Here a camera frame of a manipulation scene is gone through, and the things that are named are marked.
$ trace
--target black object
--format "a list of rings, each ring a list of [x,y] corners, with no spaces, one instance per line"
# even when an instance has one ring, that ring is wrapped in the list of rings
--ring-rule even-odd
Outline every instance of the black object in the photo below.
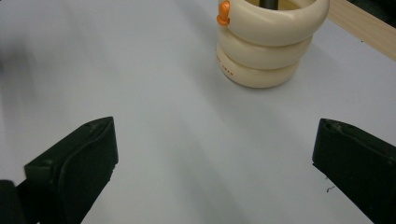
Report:
[[[277,10],[278,0],[260,0],[259,7]]]
[[[396,223],[396,147],[352,125],[321,119],[313,162],[374,223]]]
[[[0,219],[0,223],[81,223],[117,163],[113,118],[80,126],[25,165],[26,180],[17,187],[18,192],[12,182],[0,182],[0,195],[10,193],[7,202],[0,201],[0,216],[7,213],[16,220]],[[21,203],[12,195],[19,195]]]

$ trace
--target orange figure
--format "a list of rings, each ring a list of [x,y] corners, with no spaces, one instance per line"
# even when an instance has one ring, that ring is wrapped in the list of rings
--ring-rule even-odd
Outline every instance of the orange figure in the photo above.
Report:
[[[228,14],[230,13],[230,2],[223,1],[219,4],[219,15],[217,17],[218,24],[222,26],[227,26],[230,24],[230,18],[228,18]]]

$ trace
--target white table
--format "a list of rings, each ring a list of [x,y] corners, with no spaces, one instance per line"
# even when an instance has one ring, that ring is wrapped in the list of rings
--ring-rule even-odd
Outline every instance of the white table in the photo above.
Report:
[[[218,69],[214,0],[0,2],[0,179],[113,116],[120,162],[89,223],[371,221],[312,165],[320,118],[396,145],[396,63],[330,21],[294,77]]]

